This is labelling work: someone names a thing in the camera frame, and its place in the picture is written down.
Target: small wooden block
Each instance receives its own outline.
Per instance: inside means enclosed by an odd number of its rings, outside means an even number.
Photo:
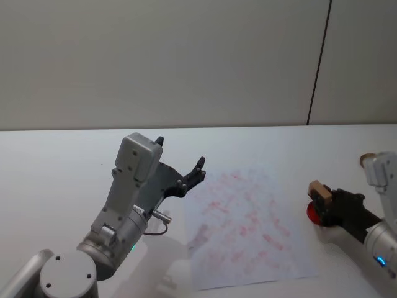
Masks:
[[[315,190],[324,199],[326,205],[332,203],[332,194],[318,180],[309,184],[309,195],[312,190]]]

